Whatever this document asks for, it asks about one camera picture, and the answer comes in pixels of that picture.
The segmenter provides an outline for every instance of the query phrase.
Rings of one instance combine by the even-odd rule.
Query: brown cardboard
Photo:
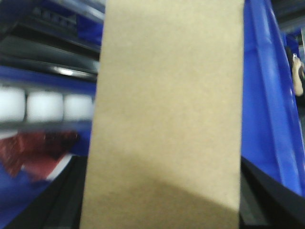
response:
[[[242,12],[107,2],[82,229],[238,228]]]

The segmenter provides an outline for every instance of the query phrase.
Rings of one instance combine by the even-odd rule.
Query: white cylinder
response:
[[[32,92],[27,100],[27,121],[58,122],[63,118],[63,96],[57,92]]]
[[[91,120],[92,98],[84,94],[70,94],[64,99],[64,119],[67,121]]]
[[[21,122],[24,119],[24,114],[24,90],[0,87],[0,122]]]

